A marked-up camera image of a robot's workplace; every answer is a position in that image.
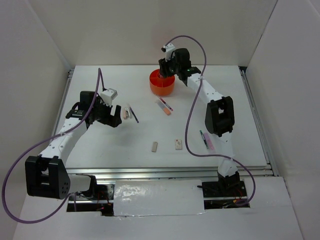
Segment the red gel pen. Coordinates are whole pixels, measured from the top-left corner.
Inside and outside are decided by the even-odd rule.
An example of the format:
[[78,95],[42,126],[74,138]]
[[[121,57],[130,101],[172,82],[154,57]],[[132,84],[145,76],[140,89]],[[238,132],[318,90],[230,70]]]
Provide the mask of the red gel pen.
[[162,97],[159,96],[158,98],[170,111],[173,112],[173,108]]

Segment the purple gel pen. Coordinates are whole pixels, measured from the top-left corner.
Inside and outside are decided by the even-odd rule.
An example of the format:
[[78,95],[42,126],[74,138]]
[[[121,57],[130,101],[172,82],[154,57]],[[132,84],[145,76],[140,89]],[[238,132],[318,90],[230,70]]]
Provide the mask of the purple gel pen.
[[137,123],[140,123],[139,120],[138,120],[138,118],[137,118],[137,116],[136,116],[136,114],[135,114],[135,112],[134,112],[134,110],[133,110],[132,107],[130,106],[130,104],[128,103],[127,105],[128,105],[128,108],[129,108],[132,116],[134,117],[135,121],[136,121]]

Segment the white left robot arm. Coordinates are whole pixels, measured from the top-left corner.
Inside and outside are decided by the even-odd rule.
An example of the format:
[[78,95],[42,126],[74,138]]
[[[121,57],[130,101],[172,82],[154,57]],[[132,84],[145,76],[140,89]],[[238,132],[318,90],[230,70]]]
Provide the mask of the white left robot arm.
[[112,101],[118,95],[109,88],[100,94],[81,91],[79,102],[66,114],[57,137],[37,156],[25,161],[27,194],[33,197],[64,199],[71,191],[66,161],[80,137],[94,122],[116,128],[122,123],[121,106],[112,111]]

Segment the green gel pen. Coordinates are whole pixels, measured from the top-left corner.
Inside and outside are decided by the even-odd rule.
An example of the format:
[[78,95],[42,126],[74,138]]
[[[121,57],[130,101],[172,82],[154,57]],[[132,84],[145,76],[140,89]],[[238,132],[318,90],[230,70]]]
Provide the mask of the green gel pen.
[[199,132],[200,132],[201,138],[202,138],[202,140],[204,142],[204,145],[205,145],[206,149],[208,149],[208,144],[207,144],[207,141],[206,141],[206,138],[205,138],[203,132],[201,130],[199,130]]

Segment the purple highlighter marker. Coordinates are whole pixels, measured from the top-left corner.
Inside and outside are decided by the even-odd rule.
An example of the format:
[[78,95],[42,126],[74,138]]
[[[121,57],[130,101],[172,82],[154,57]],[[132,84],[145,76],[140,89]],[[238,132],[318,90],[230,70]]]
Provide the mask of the purple highlighter marker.
[[215,147],[211,141],[209,134],[207,132],[205,132],[203,135],[204,135],[204,139],[206,141],[207,149],[209,149],[210,151],[215,151]]

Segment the orange highlighter marker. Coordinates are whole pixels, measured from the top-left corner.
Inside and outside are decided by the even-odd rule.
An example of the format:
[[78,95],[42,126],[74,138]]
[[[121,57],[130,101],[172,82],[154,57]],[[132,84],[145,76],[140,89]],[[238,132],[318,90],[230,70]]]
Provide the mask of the orange highlighter marker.
[[170,116],[171,115],[171,112],[170,110],[165,106],[165,104],[161,101],[161,100],[156,100],[155,101],[156,104],[163,110],[163,112],[167,115],[167,116]]

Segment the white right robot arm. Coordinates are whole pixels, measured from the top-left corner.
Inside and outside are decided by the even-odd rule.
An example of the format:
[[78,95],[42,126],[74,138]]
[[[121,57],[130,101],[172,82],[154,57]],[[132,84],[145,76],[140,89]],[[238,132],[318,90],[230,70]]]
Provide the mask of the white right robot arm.
[[204,79],[203,71],[192,66],[190,61],[190,53],[186,48],[175,48],[171,43],[164,45],[161,48],[165,57],[158,61],[159,74],[164,78],[177,75],[178,78],[189,88],[195,90],[196,94],[187,117],[184,141],[187,151],[194,157],[220,157],[225,158],[218,166],[218,190],[209,190],[209,187],[201,187],[207,191],[220,193],[223,196],[230,196],[240,184],[240,175],[236,162],[232,157],[223,154],[206,154],[200,155],[193,153],[188,144],[188,130],[191,121],[191,116],[195,108],[197,99],[200,97],[206,105],[204,124],[207,131],[222,138],[223,135],[231,134],[235,124],[234,102],[230,96],[223,96],[217,92],[207,80]]

